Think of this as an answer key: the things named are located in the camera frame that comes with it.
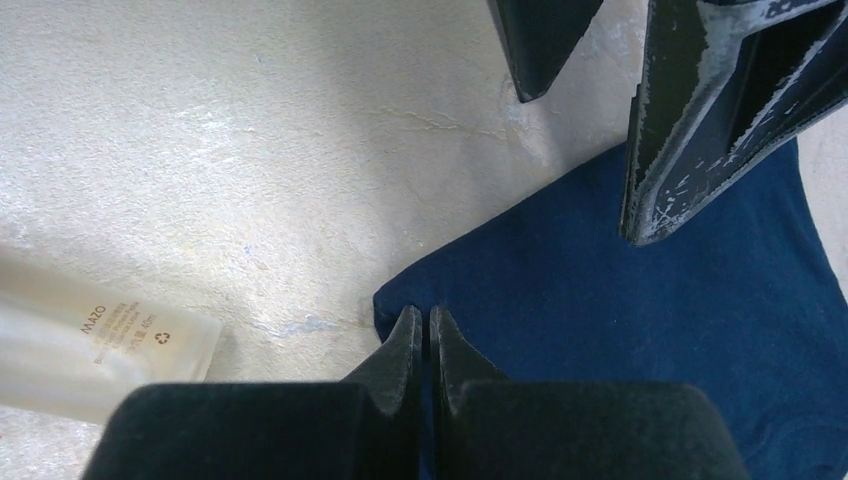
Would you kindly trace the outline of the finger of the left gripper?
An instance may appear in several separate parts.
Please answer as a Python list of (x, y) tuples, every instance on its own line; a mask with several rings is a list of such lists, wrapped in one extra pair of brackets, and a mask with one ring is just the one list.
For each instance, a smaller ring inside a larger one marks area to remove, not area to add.
[(846, 102), (845, 2), (650, 2), (620, 235), (663, 240)]
[(521, 103), (548, 92), (602, 4), (601, 0), (489, 3)]

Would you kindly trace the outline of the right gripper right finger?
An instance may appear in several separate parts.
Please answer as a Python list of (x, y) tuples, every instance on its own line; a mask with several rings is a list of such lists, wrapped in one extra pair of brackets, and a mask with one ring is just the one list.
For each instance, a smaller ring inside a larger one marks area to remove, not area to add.
[(662, 382), (518, 382), (429, 320), (438, 479), (744, 479), (715, 405)]

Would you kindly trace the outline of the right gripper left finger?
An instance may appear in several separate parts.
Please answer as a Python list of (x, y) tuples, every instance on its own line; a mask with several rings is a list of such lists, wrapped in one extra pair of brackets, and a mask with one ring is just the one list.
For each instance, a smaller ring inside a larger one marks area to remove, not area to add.
[(414, 479), (423, 320), (335, 382), (169, 383), (112, 414), (87, 479)]

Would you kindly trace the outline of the navy blue garment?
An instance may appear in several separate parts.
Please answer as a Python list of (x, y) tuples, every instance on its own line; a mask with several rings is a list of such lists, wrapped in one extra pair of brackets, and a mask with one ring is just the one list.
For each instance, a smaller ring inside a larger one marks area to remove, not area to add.
[(847, 304), (796, 142), (645, 247), (617, 232), (625, 163), (613, 147), (400, 272), (378, 335), (444, 306), (513, 379), (688, 383), (753, 478), (845, 477)]

